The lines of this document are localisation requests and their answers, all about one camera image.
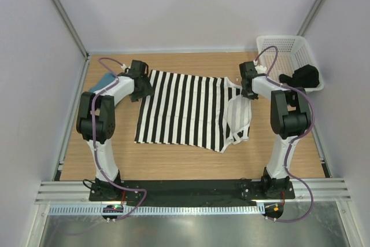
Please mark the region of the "teal tank top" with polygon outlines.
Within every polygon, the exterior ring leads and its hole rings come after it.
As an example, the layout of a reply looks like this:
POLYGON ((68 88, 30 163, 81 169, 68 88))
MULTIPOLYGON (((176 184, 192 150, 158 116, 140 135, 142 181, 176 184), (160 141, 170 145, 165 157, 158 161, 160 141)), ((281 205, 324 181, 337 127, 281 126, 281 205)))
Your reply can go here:
POLYGON ((106 73, 100 80, 97 82, 95 86, 89 89, 89 94, 98 94, 101 91, 104 91, 105 88, 109 87, 113 84, 116 80, 116 77, 112 73, 106 73))

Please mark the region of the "black white striped tank top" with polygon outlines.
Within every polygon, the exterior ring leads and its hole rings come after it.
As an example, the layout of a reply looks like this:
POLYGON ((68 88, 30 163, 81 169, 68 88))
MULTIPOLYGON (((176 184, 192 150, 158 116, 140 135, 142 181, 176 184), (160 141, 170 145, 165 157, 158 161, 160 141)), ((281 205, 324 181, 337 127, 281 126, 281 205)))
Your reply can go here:
POLYGON ((188 145, 224 153, 249 140, 251 101, 229 78, 152 70, 135 143, 188 145))

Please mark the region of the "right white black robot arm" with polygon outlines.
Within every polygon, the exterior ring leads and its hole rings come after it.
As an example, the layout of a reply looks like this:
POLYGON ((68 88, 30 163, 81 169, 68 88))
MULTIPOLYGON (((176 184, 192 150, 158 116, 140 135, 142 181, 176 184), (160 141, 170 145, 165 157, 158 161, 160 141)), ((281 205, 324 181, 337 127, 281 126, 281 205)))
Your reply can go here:
POLYGON ((290 164, 299 140, 312 128, 312 107, 304 89, 279 84, 258 73, 254 62, 239 65, 242 96, 260 95, 270 101, 270 125, 276 135, 272 155, 264 168, 260 190, 266 198, 280 198, 288 191, 290 164))

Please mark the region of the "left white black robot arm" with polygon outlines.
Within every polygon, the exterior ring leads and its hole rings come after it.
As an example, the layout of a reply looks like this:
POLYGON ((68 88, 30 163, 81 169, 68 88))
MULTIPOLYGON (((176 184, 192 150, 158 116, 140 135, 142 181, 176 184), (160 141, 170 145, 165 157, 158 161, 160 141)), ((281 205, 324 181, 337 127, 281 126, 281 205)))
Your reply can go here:
POLYGON ((87 142, 96 167, 95 180, 88 186, 90 201, 116 201, 125 191, 112 148, 117 104, 125 97, 136 102, 154 94, 145 62, 132 60, 126 67, 115 59, 102 57, 99 63, 106 69, 105 60, 118 63, 123 71, 116 74, 109 69, 95 86, 81 94, 76 119, 76 130, 87 142))

